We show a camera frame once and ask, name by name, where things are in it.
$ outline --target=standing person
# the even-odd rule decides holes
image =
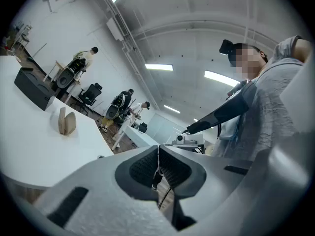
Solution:
[[[311,43],[300,36],[279,43],[270,60],[255,46],[233,45],[228,53],[231,65],[245,79],[251,79],[257,91],[252,106],[240,117],[238,139],[228,142],[218,139],[213,156],[254,161],[259,151],[272,148],[297,132],[279,96],[311,51]]]
[[[77,58],[85,58],[85,67],[84,70],[79,72],[76,76],[74,76],[73,80],[63,89],[60,90],[60,92],[57,94],[56,98],[61,100],[62,96],[64,95],[64,93],[67,91],[67,89],[72,85],[72,83],[74,83],[75,81],[79,81],[82,74],[84,72],[87,71],[87,69],[92,65],[92,61],[93,61],[93,55],[96,54],[98,52],[98,48],[97,47],[93,47],[91,48],[89,51],[84,51],[84,52],[78,52],[77,54],[75,54],[73,56],[73,59],[77,59]],[[53,90],[57,90],[57,83],[55,82],[52,89]]]
[[[133,123],[136,121],[136,119],[138,117],[140,117],[140,113],[142,112],[142,110],[144,108],[146,109],[150,109],[150,103],[148,101],[144,102],[144,103],[137,103],[133,106],[131,106],[130,108],[128,108],[128,110],[130,111],[130,116],[127,116],[121,126],[121,128],[118,130],[118,132],[114,135],[113,140],[116,141],[119,139],[119,137],[121,136],[121,134],[125,131],[127,126],[132,126]]]
[[[119,114],[122,114],[123,112],[126,111],[130,101],[131,101],[131,96],[133,94],[133,89],[129,89],[128,91],[122,91],[120,94],[123,94],[125,96],[125,103],[121,108],[119,108]],[[103,129],[106,133],[108,132],[108,127],[111,126],[114,123],[114,119],[107,119],[106,117],[103,118],[102,123],[100,126],[98,126],[99,129]]]

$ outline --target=gray t-shirt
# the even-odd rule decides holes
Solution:
[[[240,118],[237,137],[218,139],[213,156],[254,161],[259,151],[297,132],[279,95],[303,65],[292,58],[292,49],[299,38],[288,38],[275,47],[266,68],[253,79],[257,92],[251,108]]]

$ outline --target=black cable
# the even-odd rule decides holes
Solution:
[[[158,205],[158,209],[161,209],[163,201],[165,200],[165,198],[166,198],[167,194],[170,192],[170,190],[171,190],[171,186],[168,187],[168,189],[167,189],[167,191],[166,191],[166,193],[164,195],[164,198],[162,199],[161,203]]]

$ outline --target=floor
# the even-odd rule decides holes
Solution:
[[[0,51],[0,55],[6,55],[6,53],[4,51]],[[22,52],[21,49],[17,50],[16,52],[16,56],[21,60],[20,64],[23,67],[30,67],[34,69],[34,73],[41,79],[44,79],[45,74],[39,69],[37,68],[37,66],[28,61],[27,60],[27,54],[25,52]],[[49,81],[49,79],[46,80],[47,84],[49,86],[52,85],[52,83]],[[61,101],[65,102],[65,100],[67,99],[67,95],[65,94]],[[73,98],[70,98],[69,101],[67,102],[67,105],[70,106],[72,103],[76,103],[77,101],[74,100]],[[75,110],[79,110],[78,106],[72,106]],[[89,117],[92,118],[97,125],[100,125],[101,123],[101,117],[93,112],[89,113]],[[114,144],[114,141],[112,140],[113,136],[115,135],[115,133],[119,130],[119,126],[117,126],[116,124],[112,125],[111,127],[109,127],[109,131],[108,133],[105,132],[101,132],[104,140],[106,141],[106,143],[109,145],[109,147],[112,147]],[[121,152],[125,152],[131,149],[135,149],[136,146],[135,144],[133,144],[132,140],[130,140],[127,136],[124,136],[121,141],[120,141],[120,148],[115,148],[115,150],[113,151],[114,154],[118,154]],[[32,188],[25,188],[25,187],[21,187],[18,186],[14,183],[9,183],[9,185],[11,186],[11,190],[17,194],[19,197],[22,197],[24,199],[26,199],[28,202],[30,202],[31,204],[33,202],[36,201],[36,199],[43,193],[42,190],[37,190],[37,189],[32,189]],[[158,192],[158,196],[159,196],[159,203],[161,202],[161,200],[163,199],[167,189],[169,187],[169,184],[167,183],[166,179],[163,178],[162,182],[157,186],[157,192]],[[161,206],[161,211],[163,212],[170,204],[173,203],[174,200],[174,193],[171,190],[166,199],[163,201],[163,204]]]

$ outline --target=office chair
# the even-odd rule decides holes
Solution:
[[[147,124],[143,122],[139,125],[139,131],[141,131],[142,133],[145,133],[148,129],[147,127],[148,127]]]
[[[88,106],[92,106],[96,102],[95,98],[98,97],[102,93],[102,91],[101,91],[102,88],[103,87],[101,87],[98,83],[95,83],[95,85],[91,84],[85,93],[82,93],[84,91],[84,89],[81,89],[81,92],[79,94],[79,99],[82,102],[72,103],[72,104],[70,104],[70,107],[72,105],[79,106],[80,107],[79,112],[81,112],[81,110],[83,110],[84,112],[86,112],[86,116],[87,116],[88,111],[85,108],[86,107],[88,108]]]

